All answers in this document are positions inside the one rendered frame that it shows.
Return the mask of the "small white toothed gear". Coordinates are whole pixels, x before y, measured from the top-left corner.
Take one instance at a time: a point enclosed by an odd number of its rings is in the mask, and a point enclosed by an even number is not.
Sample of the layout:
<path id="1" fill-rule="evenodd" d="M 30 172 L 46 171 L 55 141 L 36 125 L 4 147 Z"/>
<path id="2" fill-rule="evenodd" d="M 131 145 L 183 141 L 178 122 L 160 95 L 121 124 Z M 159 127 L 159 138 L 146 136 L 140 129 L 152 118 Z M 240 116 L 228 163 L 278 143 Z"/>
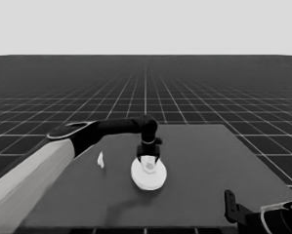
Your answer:
<path id="1" fill-rule="evenodd" d="M 141 157 L 141 164 L 143 170 L 148 174 L 156 172 L 156 162 L 154 156 L 145 155 Z"/>

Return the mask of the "large thick white disc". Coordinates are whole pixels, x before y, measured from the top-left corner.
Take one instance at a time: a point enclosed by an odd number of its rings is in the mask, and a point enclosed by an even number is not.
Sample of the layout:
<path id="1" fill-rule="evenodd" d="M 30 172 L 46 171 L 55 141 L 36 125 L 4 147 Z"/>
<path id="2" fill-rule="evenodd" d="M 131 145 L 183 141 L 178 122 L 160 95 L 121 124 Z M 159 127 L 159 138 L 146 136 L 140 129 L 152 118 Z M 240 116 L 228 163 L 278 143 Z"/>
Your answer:
<path id="1" fill-rule="evenodd" d="M 142 164 L 136 158 L 131 165 L 131 177 L 142 190 L 156 190 L 164 185 L 167 178 L 167 169 L 163 162 L 159 160 L 156 163 L 156 172 L 148 174 L 143 170 Z"/>

